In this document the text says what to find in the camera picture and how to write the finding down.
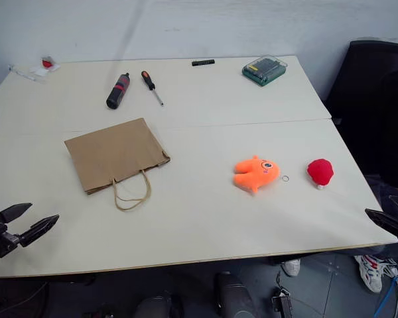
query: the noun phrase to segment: screwdriver handle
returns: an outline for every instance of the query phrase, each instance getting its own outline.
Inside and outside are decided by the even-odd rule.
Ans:
[[[150,90],[155,89],[154,83],[152,83],[152,79],[146,71],[141,72],[141,77],[145,80],[147,86],[149,87]]]

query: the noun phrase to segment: red plush toy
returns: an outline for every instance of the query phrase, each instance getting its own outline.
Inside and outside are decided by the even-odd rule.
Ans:
[[[332,164],[326,159],[314,160],[306,169],[312,180],[317,184],[318,189],[327,186],[334,175]]]

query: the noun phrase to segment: paper bag handle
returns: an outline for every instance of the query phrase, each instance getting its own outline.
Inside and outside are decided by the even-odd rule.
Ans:
[[[116,206],[120,211],[128,211],[128,210],[134,209],[136,206],[138,206],[139,204],[142,204],[144,201],[146,201],[146,200],[151,196],[151,193],[152,193],[151,183],[149,182],[149,179],[147,178],[147,176],[146,176],[146,174],[145,174],[145,171],[144,171],[144,170],[140,170],[140,172],[141,172],[141,174],[143,175],[143,177],[144,177],[144,179],[145,179],[146,187],[147,187],[145,196],[142,197],[142,198],[140,198],[140,199],[123,199],[123,198],[121,198],[120,196],[118,196],[118,192],[117,192],[117,182],[115,181],[114,178],[112,178],[113,198],[114,198],[114,200],[115,200],[115,206]],[[134,204],[133,206],[131,206],[131,207],[126,207],[126,208],[124,208],[124,207],[121,207],[121,206],[118,204],[118,200],[117,200],[117,199],[120,199],[121,201],[124,201],[124,202],[130,202],[130,201],[138,201],[138,202],[137,202],[136,204]]]

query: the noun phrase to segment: sneaker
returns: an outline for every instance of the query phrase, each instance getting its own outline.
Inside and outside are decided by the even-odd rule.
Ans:
[[[281,264],[281,268],[287,276],[298,276],[300,270],[300,260],[289,260]]]
[[[360,265],[360,275],[364,284],[373,293],[380,293],[382,290],[382,275],[386,263],[370,255],[354,256]]]

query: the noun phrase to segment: black chair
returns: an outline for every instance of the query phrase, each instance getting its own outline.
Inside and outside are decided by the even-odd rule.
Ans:
[[[390,97],[384,80],[398,71],[398,44],[353,41],[326,108],[363,174],[379,173],[379,138]]]

